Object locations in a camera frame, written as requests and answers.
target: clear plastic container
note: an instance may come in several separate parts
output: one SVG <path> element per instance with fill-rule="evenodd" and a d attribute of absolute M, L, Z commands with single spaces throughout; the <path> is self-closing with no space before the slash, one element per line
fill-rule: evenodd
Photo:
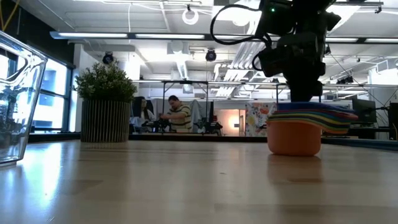
<path fill-rule="evenodd" d="M 4 164 L 24 158 L 47 58 L 1 31 L 0 49 L 25 61 L 15 74 L 0 78 L 0 164 Z"/>

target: stacked colorful plates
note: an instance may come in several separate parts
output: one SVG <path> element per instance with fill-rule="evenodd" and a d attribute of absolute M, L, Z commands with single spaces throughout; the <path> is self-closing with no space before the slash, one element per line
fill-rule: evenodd
<path fill-rule="evenodd" d="M 351 122 L 357 120 L 353 110 L 321 103 L 281 103 L 268 118 L 268 123 L 311 124 L 332 134 L 345 134 Z"/>

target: computer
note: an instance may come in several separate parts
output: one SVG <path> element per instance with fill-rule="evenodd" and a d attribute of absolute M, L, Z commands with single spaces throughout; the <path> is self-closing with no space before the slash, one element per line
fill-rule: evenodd
<path fill-rule="evenodd" d="M 376 123 L 376 103 L 370 100 L 353 99 L 353 110 L 358 116 L 356 123 Z"/>

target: camera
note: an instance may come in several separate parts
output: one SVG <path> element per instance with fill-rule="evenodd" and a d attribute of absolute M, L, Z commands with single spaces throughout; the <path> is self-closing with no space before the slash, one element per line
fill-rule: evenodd
<path fill-rule="evenodd" d="M 113 60 L 114 60 L 114 58 L 113 58 L 113 53 L 112 52 L 106 52 L 105 56 L 102 58 L 102 62 L 105 65 L 109 65 L 110 63 L 113 62 Z"/>
<path fill-rule="evenodd" d="M 214 49 L 208 49 L 206 54 L 206 61 L 214 62 L 217 58 L 217 54 Z"/>

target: person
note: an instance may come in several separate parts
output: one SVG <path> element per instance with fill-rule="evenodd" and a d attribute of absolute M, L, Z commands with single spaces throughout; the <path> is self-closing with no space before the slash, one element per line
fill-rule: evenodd
<path fill-rule="evenodd" d="M 190 133 L 192 131 L 191 108 L 183 104 L 174 95 L 169 97 L 169 104 L 171 106 L 170 111 L 167 114 L 163 114 L 160 118 L 170 120 L 172 131 Z"/>
<path fill-rule="evenodd" d="M 132 106 L 132 124 L 141 127 L 145 121 L 154 121 L 155 115 L 147 108 L 147 101 L 143 96 L 138 96 Z"/>

